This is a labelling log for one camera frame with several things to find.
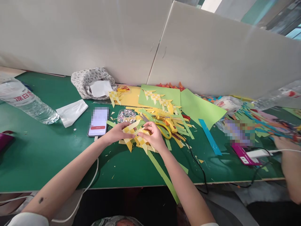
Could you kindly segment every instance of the blue paper strip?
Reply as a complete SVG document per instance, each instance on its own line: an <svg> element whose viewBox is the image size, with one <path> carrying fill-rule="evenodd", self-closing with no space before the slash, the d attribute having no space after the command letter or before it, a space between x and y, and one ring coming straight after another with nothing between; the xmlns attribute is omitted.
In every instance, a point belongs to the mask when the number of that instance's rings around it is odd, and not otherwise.
<svg viewBox="0 0 301 226"><path fill-rule="evenodd" d="M222 155L222 153L220 152L219 147L217 146L215 140L213 139L213 137L212 137L212 135L211 135L211 133L210 133L210 131L209 131L209 129L208 129L205 121L203 119L198 119L198 120L200 121L200 124L201 124L201 126L202 126L202 128L203 128L203 130L204 130L204 132L205 132L205 134L207 136L207 139L209 140L209 143L210 143L210 145L211 145L214 153L216 155Z"/></svg>

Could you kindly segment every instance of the forearm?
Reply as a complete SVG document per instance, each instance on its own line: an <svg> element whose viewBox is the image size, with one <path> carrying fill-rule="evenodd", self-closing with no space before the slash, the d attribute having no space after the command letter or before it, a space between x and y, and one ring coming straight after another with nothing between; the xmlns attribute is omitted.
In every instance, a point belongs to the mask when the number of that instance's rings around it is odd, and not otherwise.
<svg viewBox="0 0 301 226"><path fill-rule="evenodd" d="M282 152L282 171L293 202L301 203L301 154L292 151Z"/></svg>
<svg viewBox="0 0 301 226"><path fill-rule="evenodd" d="M160 154L191 226L215 222L203 197L171 152L166 148Z"/></svg>
<svg viewBox="0 0 301 226"><path fill-rule="evenodd" d="M75 191L97 157L107 147L105 139L98 139L72 162L56 174L29 202L22 212L37 213L49 221Z"/></svg>

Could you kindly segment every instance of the sleeve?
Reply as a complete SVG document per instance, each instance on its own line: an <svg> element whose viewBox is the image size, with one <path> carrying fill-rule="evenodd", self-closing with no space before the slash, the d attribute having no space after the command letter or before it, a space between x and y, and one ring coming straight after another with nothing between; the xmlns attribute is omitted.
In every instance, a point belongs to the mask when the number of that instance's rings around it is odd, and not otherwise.
<svg viewBox="0 0 301 226"><path fill-rule="evenodd" d="M48 220L36 213L19 213L14 216L7 226L49 226Z"/></svg>
<svg viewBox="0 0 301 226"><path fill-rule="evenodd" d="M201 226L219 226L217 223L207 223L207 224L202 224Z"/></svg>

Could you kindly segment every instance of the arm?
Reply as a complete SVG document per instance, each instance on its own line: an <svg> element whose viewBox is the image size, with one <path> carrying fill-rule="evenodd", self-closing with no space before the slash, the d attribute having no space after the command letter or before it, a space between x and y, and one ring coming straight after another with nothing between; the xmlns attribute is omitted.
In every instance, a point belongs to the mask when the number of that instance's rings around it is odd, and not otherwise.
<svg viewBox="0 0 301 226"><path fill-rule="evenodd" d="M191 226L215 222L203 197L167 149L157 125L154 122L147 122L144 126L146 126L144 129L150 131L152 135L145 133L138 135L146 139L160 153Z"/></svg>
<svg viewBox="0 0 301 226"><path fill-rule="evenodd" d="M117 124L104 136L92 143L72 162L58 172L28 203L22 212L30 212L42 215L51 221L56 212L75 191L92 164L112 143L124 139L133 138L132 134L122 132L122 129L130 123Z"/></svg>
<svg viewBox="0 0 301 226"><path fill-rule="evenodd" d="M301 150L299 145L284 137L272 136L277 149ZM282 171L288 186L288 193L293 202L301 204L301 153L282 151Z"/></svg>

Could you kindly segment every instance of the bottle label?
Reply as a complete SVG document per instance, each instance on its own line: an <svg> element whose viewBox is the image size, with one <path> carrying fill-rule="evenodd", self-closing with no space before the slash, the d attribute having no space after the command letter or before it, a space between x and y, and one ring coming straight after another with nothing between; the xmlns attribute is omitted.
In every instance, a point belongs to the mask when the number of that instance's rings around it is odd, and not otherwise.
<svg viewBox="0 0 301 226"><path fill-rule="evenodd" d="M9 103L12 106L23 106L32 103L36 99L36 95L34 95L30 90L28 90L26 87L22 90L22 92L18 92L17 95L11 96L9 100L6 100L7 103Z"/></svg>

